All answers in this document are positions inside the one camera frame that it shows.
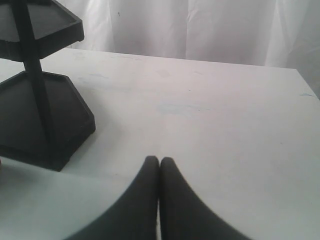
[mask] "white backdrop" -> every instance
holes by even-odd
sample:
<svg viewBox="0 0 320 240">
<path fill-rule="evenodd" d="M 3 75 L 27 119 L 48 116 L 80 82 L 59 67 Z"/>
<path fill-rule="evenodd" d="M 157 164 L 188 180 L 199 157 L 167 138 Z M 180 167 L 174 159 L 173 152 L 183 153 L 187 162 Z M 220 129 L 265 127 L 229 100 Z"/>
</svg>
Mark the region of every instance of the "white backdrop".
<svg viewBox="0 0 320 240">
<path fill-rule="evenodd" d="M 298 69 L 320 97 L 320 0 L 59 0 L 72 48 Z"/>
</svg>

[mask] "black tray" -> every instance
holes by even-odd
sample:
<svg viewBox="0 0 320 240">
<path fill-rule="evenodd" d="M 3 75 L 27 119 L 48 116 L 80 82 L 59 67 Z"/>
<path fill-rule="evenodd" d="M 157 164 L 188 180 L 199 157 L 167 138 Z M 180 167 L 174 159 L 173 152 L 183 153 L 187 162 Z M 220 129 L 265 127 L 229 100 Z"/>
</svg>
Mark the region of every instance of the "black tray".
<svg viewBox="0 0 320 240">
<path fill-rule="evenodd" d="M 94 115 L 67 76 L 44 72 L 55 145 L 46 140 L 25 71 L 0 83 L 0 156 L 60 171 L 92 134 Z"/>
<path fill-rule="evenodd" d="M 40 59 L 84 39 L 82 20 L 55 0 L 28 3 Z M 0 58 L 22 62 L 20 39 L 9 3 L 0 0 Z"/>
</svg>

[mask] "white table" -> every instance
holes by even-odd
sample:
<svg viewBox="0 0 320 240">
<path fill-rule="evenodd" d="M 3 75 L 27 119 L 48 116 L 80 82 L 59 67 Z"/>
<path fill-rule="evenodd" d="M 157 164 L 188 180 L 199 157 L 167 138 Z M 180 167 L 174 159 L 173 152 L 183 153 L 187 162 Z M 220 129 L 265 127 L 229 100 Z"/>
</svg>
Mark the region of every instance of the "white table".
<svg viewBox="0 0 320 240">
<path fill-rule="evenodd" d="M 320 102 L 296 70 L 74 49 L 42 67 L 70 77 L 96 132 L 62 172 L 2 158 L 0 239 L 69 236 L 157 155 L 253 239 L 319 240 Z"/>
</svg>

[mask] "blue mark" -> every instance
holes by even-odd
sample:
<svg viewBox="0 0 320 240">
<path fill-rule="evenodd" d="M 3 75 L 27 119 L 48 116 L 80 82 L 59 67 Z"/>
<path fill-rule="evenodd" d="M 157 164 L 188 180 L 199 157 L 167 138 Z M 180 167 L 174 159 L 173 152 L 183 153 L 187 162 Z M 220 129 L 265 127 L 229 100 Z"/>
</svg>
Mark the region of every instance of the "blue mark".
<svg viewBox="0 0 320 240">
<path fill-rule="evenodd" d="M 157 109 L 162 114 L 171 115 L 188 115 L 190 111 L 211 111 L 209 108 L 184 104 L 162 104 Z"/>
</svg>

